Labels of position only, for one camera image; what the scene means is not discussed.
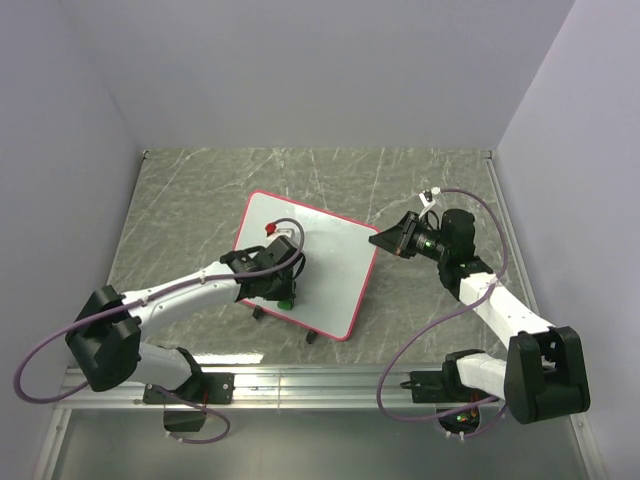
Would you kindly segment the green whiteboard eraser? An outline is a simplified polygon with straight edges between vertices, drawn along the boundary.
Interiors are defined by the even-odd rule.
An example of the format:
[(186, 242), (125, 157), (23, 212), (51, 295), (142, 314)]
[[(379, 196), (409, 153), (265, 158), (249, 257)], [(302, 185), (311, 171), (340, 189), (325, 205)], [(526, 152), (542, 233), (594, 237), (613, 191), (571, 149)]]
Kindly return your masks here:
[(277, 307), (281, 310), (291, 310), (294, 308), (295, 300), (293, 298), (280, 300), (277, 302)]

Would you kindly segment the pink framed whiteboard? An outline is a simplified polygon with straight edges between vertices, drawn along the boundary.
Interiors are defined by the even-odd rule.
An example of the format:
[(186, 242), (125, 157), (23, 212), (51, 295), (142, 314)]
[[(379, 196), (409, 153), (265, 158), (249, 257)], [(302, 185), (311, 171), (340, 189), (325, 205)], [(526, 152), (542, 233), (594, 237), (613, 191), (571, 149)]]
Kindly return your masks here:
[(377, 248), (370, 225), (274, 193), (250, 194), (234, 248), (264, 244), (266, 227), (279, 218), (293, 218), (303, 227), (306, 264), (296, 279), (294, 306), (283, 309), (275, 301), (247, 299), (247, 306), (296, 323), (336, 341), (348, 339), (355, 325), (373, 271)]

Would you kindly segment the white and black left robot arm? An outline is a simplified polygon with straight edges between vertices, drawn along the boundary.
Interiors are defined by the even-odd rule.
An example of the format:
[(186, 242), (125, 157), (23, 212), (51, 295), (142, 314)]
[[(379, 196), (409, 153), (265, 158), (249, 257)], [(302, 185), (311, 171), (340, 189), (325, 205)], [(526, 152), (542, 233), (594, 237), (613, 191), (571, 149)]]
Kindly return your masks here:
[(216, 305), (260, 298), (291, 303), (306, 257), (285, 235), (266, 246), (231, 251), (202, 270), (157, 287), (118, 293), (95, 291), (65, 342), (90, 388), (111, 390), (125, 381), (157, 385), (180, 402), (201, 393), (204, 374), (184, 348), (145, 344), (158, 330)]

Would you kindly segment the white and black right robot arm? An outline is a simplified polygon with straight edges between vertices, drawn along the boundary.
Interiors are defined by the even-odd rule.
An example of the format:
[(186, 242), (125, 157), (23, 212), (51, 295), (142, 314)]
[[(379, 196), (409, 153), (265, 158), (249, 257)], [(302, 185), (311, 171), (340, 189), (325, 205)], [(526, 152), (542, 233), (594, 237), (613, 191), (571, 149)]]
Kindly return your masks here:
[(446, 290), (473, 310), (507, 349), (499, 360), (470, 349), (450, 353), (436, 390), (448, 401), (496, 397), (521, 424), (587, 411), (591, 405), (582, 342), (571, 327), (557, 327), (526, 307), (475, 252), (475, 217), (444, 212), (438, 226), (407, 212), (393, 227), (370, 236), (397, 257), (436, 262)]

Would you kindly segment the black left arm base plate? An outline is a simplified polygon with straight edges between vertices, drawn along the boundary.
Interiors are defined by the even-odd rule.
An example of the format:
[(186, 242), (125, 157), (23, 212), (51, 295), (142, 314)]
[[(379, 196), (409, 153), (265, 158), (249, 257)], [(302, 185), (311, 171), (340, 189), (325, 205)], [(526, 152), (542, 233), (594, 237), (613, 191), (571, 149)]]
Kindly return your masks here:
[(178, 404), (186, 400), (195, 404), (228, 405), (232, 402), (235, 375), (229, 372), (202, 373), (195, 380), (188, 380), (176, 390), (166, 393), (152, 385), (144, 391), (142, 402), (146, 405)]

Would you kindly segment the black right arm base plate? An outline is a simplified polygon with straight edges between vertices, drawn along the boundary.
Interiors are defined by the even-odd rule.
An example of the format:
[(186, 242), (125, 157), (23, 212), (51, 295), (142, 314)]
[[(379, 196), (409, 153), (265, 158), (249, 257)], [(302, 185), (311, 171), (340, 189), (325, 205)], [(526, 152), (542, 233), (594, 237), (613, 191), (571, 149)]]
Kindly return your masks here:
[(471, 403), (478, 399), (473, 389), (442, 371), (412, 371), (400, 387), (410, 392), (414, 404)]

